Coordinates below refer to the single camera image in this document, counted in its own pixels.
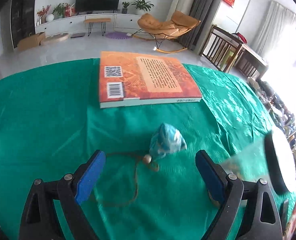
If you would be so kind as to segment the blue patterned sachet pouch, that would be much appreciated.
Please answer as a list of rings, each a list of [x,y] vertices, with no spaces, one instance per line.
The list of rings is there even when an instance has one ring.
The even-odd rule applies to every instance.
[[[144,151],[143,153],[139,153],[139,151],[110,153],[109,156],[117,155],[130,157],[135,160],[133,173],[135,186],[134,196],[128,202],[117,204],[117,206],[127,206],[136,200],[139,192],[139,184],[137,180],[137,167],[139,163],[143,163],[150,170],[158,172],[160,170],[160,166],[157,163],[158,160],[163,159],[168,155],[184,151],[187,148],[187,143],[181,132],[170,124],[162,123],[157,131],[153,133],[148,151]]]

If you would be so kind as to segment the clear jar black lid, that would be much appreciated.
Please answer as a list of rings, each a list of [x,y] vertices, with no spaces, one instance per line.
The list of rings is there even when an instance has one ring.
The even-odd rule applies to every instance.
[[[278,195],[296,192],[293,153],[284,133],[277,127],[223,161],[221,166],[244,181],[266,180]]]

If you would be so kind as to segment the green satin tablecloth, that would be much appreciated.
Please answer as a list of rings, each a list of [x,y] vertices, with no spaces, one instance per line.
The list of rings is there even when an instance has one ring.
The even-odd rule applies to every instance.
[[[195,166],[205,150],[215,163],[241,152],[274,123],[238,77],[187,65],[200,102],[102,109],[99,59],[62,62],[0,80],[0,226],[17,239],[33,181],[62,178],[96,150],[108,154],[82,209],[100,239],[201,239],[217,213]],[[149,150],[162,123],[177,128],[187,149],[157,161],[160,170],[110,153]]]

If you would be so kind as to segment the orange book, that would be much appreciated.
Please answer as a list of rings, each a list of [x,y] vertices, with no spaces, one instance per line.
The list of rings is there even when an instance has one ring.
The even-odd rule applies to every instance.
[[[103,51],[98,79],[101,108],[199,102],[201,91],[179,60]]]

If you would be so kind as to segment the wooden side table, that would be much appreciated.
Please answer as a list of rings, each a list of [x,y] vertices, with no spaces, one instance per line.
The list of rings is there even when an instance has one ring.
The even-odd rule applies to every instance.
[[[260,79],[267,72],[268,64],[245,41],[241,34],[231,34],[213,25],[202,56],[221,72],[229,73],[235,68],[245,77]]]

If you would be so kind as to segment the purple round mat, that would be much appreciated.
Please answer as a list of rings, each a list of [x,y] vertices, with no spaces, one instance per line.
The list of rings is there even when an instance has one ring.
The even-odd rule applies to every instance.
[[[132,38],[132,34],[114,31],[114,32],[105,34],[105,37],[113,40],[127,40]]]

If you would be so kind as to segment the red flower vase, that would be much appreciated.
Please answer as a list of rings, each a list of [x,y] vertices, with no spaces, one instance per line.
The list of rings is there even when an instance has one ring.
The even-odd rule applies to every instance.
[[[41,10],[37,11],[37,15],[39,17],[39,21],[41,24],[46,22],[46,16],[51,8],[51,5],[43,6]]]

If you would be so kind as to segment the leafy plant red pot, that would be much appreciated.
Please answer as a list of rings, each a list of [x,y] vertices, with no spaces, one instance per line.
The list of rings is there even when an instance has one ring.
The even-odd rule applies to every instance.
[[[74,4],[59,3],[52,12],[58,18],[71,17],[74,13]]]

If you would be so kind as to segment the white tv cabinet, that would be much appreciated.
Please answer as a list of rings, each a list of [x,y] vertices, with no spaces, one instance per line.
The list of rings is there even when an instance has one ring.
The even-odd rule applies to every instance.
[[[46,36],[61,33],[86,33],[120,31],[134,33],[140,27],[137,24],[139,15],[107,13],[77,15],[46,22],[35,27],[36,33],[44,32]]]

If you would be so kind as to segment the orange rocking chair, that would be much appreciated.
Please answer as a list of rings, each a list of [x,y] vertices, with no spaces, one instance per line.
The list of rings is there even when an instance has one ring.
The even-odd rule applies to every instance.
[[[165,22],[160,22],[151,14],[145,13],[137,21],[140,29],[130,34],[130,36],[145,41],[154,41],[156,43],[153,49],[154,51],[164,54],[174,54],[188,50],[188,48],[182,46],[178,50],[166,51],[160,49],[162,42],[164,40],[177,40],[179,37],[194,30],[200,23],[200,20],[177,10],[172,14],[170,20]]]

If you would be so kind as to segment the black television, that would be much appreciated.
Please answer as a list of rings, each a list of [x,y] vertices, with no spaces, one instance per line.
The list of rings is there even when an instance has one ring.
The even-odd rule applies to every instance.
[[[75,0],[75,12],[116,11],[119,0]]]

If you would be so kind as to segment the small dark potted plant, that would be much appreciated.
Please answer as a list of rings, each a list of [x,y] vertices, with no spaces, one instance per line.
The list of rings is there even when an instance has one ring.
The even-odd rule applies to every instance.
[[[122,2],[122,11],[121,11],[122,14],[127,14],[129,5],[130,5],[129,2]]]

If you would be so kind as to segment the dark bookshelf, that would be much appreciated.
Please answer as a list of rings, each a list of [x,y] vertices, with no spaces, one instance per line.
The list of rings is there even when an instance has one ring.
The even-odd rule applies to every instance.
[[[34,20],[35,0],[12,0],[11,2],[11,36],[13,48],[19,41],[35,34]]]

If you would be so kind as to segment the grey curtain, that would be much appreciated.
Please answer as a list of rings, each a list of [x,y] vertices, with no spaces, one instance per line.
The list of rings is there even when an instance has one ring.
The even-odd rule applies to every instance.
[[[221,0],[194,0],[189,15],[200,23],[179,38],[184,47],[200,55],[220,3]]]

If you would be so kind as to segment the green potted plant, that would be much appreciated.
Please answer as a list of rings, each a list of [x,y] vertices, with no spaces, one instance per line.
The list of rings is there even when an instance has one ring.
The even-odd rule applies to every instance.
[[[152,2],[146,0],[134,0],[131,5],[135,7],[136,13],[140,16],[150,12],[155,6]]]

